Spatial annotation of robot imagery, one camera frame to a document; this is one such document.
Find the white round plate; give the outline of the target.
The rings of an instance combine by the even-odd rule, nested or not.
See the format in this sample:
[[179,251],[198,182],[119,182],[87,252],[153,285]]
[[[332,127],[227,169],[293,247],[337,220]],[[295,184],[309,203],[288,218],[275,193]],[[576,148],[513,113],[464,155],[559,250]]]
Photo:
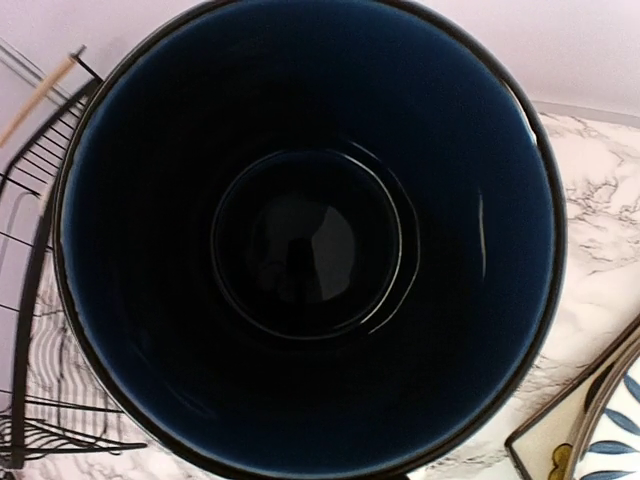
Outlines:
[[639,478],[639,382],[629,373],[605,405],[575,478]]

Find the square floral plate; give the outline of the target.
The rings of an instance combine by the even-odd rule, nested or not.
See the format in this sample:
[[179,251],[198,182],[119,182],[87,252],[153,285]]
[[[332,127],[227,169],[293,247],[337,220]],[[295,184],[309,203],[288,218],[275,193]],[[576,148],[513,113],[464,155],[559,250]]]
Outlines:
[[561,479],[581,424],[617,359],[639,341],[634,319],[614,341],[542,410],[505,441],[510,460],[521,479]]

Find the dark blue mug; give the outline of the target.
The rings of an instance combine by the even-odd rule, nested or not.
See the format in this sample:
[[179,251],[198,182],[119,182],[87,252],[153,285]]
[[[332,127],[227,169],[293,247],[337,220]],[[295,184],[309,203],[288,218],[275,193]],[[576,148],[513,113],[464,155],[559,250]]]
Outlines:
[[232,479],[389,479],[469,438],[545,339],[565,237],[522,89],[410,1],[169,21],[90,99],[53,231],[99,383]]

